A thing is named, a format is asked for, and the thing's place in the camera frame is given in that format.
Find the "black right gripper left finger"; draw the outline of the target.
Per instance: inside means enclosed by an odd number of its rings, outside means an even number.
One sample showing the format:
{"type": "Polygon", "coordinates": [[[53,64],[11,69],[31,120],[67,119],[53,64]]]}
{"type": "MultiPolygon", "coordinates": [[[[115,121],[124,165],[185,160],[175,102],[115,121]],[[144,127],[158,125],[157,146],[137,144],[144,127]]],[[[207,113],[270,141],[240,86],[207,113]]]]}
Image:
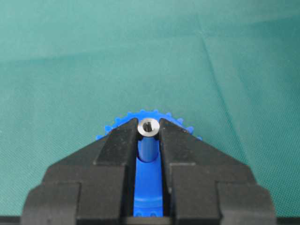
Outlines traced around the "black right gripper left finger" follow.
{"type": "Polygon", "coordinates": [[[137,119],[49,166],[25,201],[23,225],[119,225],[133,215],[137,119]]]}

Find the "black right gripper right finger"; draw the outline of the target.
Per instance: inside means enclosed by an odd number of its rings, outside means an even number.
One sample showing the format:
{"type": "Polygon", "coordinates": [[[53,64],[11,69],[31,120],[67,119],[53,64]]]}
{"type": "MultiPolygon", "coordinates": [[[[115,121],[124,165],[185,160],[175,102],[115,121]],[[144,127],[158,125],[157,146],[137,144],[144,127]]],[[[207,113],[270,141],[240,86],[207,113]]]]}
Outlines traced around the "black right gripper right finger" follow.
{"type": "Polygon", "coordinates": [[[161,119],[159,140],[176,225],[274,225],[270,193],[250,167],[161,119]]]}

